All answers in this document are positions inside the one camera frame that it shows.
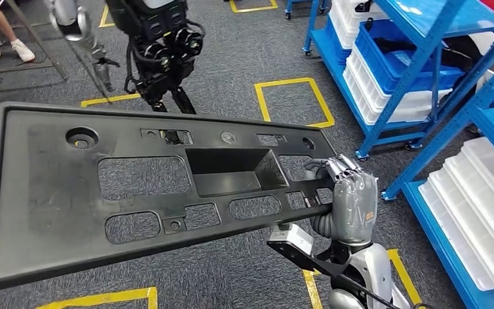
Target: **rectangular hole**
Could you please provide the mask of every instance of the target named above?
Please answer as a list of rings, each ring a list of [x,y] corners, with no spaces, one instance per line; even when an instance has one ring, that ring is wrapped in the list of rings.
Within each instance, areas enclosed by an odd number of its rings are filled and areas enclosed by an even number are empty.
[[[276,214],[281,210],[281,204],[274,196],[245,198],[230,202],[230,213],[238,220],[253,219]]]
[[[192,145],[192,134],[183,130],[141,129],[141,135],[147,138],[161,138],[169,145]]]
[[[278,146],[279,142],[287,142],[283,135],[257,134],[257,137],[263,146]]]
[[[310,159],[310,156],[279,156],[279,163],[290,180],[301,182],[308,180],[304,163]]]
[[[101,195],[107,200],[190,190],[185,164],[174,156],[103,159],[98,174]]]
[[[185,212],[187,213],[185,217],[187,230],[203,229],[221,223],[217,208],[213,203],[188,206],[185,207]]]
[[[287,187],[269,149],[186,149],[202,197]]]
[[[290,192],[285,195],[287,196],[287,201],[289,201],[289,205],[291,205],[291,208],[294,211],[306,207],[306,202],[304,201],[304,193],[297,191],[297,192]]]
[[[121,214],[112,216],[105,222],[105,234],[111,243],[152,238],[159,233],[160,222],[153,212]]]
[[[332,203],[333,193],[329,188],[319,188],[317,189],[317,196],[319,197],[319,201],[321,204],[330,204]]]

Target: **screw hole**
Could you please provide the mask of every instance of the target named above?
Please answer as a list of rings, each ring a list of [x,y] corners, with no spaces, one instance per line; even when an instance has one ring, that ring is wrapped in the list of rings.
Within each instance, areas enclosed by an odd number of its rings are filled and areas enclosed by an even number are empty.
[[[304,137],[302,139],[302,141],[304,142],[304,145],[306,145],[306,147],[309,149],[309,150],[314,150],[315,149],[315,144],[307,137]]]
[[[98,142],[97,134],[87,127],[76,127],[65,134],[67,143],[77,149],[88,149]]]
[[[178,221],[172,221],[169,225],[172,230],[179,230],[181,228],[181,224]]]

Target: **stacked white bin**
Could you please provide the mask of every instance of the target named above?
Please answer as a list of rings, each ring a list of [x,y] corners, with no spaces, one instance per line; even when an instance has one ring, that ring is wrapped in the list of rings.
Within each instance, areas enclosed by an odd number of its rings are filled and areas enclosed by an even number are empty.
[[[363,116],[364,122],[369,126],[374,125],[391,95],[383,92],[376,77],[355,45],[353,45],[351,55],[346,60],[343,79]],[[439,91],[439,100],[451,91],[451,89]],[[425,120],[431,112],[431,98],[432,92],[429,90],[406,93],[389,122]]]
[[[345,50],[353,48],[353,43],[359,34],[359,26],[368,18],[389,19],[387,14],[381,11],[376,4],[370,6],[370,12],[355,12],[355,8],[366,1],[359,0],[333,0],[329,11],[334,30],[338,35],[340,44]]]
[[[464,143],[419,191],[450,244],[482,291],[494,290],[494,146]]]

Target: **robotic hand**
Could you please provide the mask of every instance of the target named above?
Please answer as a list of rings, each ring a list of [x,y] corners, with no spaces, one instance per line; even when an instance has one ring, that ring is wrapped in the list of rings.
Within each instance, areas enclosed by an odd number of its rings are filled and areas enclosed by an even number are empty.
[[[152,110],[164,112],[167,109],[161,99],[169,90],[182,113],[196,114],[180,84],[194,69],[194,58],[201,53],[205,31],[200,24],[187,19],[187,0],[106,0],[106,3],[116,27],[129,36],[124,90],[139,92]],[[68,41],[91,54],[96,76],[112,91],[109,66],[119,65],[106,57],[86,9],[78,7],[77,0],[46,0],[46,4],[54,27]],[[139,73],[137,79],[133,77],[132,59]]]
[[[45,0],[45,3],[50,11],[50,21],[54,28],[61,32],[67,41],[77,43],[90,53],[96,77],[108,91],[113,91],[109,78],[109,65],[120,65],[106,57],[107,51],[97,41],[86,9],[77,6],[77,0]]]
[[[410,308],[393,283],[387,251],[371,240],[377,178],[344,155],[312,159],[304,167],[308,179],[334,183],[330,213],[310,219],[316,233],[332,239],[331,246],[314,256],[312,237],[294,224],[275,227],[268,245],[302,269],[331,276],[332,309]]]

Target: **rectangular recess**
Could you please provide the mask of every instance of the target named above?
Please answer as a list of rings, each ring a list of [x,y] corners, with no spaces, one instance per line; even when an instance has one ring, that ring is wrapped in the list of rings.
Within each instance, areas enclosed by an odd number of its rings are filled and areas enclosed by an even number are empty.
[[[107,200],[190,190],[185,163],[175,156],[106,158],[99,162],[98,174],[101,195]]]
[[[288,186],[269,149],[186,149],[202,197],[266,191]]]

